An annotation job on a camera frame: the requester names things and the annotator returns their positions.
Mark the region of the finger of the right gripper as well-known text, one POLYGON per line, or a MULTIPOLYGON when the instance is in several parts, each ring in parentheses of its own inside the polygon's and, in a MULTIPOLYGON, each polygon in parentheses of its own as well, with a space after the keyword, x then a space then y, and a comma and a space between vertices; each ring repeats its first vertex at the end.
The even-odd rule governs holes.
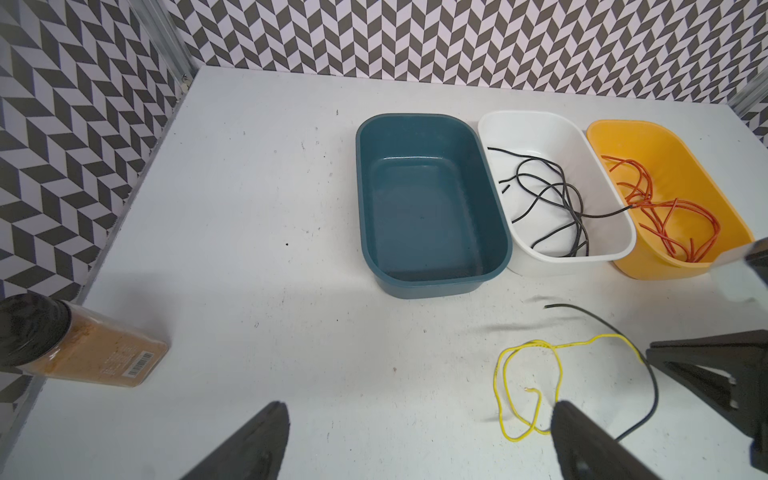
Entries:
POLYGON ((653 342, 649 363, 750 438, 767 427, 767 332, 653 342))

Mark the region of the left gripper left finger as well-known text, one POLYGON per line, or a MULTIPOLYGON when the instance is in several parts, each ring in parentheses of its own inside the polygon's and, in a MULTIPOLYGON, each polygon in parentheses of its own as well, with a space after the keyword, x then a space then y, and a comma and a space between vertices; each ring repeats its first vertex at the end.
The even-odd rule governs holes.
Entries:
POLYGON ((183 479, 276 479, 289 431, 287 405, 281 401, 270 402, 183 479))

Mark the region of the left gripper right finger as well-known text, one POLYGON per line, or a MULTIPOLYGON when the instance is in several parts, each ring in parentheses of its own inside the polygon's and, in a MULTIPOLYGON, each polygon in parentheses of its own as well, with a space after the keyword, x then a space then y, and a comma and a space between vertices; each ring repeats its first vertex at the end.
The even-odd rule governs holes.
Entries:
POLYGON ((571 402, 555 405, 550 431, 564 479, 659 480, 571 402))

